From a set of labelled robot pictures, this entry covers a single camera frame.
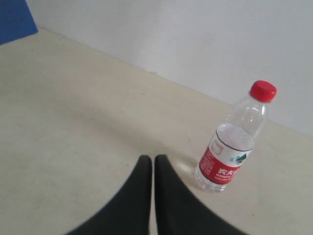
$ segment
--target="table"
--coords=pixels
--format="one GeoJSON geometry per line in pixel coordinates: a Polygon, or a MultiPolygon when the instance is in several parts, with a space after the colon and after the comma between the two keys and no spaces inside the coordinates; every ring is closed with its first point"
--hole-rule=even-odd
{"type": "Polygon", "coordinates": [[[268,123],[226,191],[205,193],[193,171],[229,105],[44,29],[0,46],[0,110],[1,234],[66,233],[113,197],[140,154],[159,153],[245,232],[313,230],[312,139],[268,123]]]}

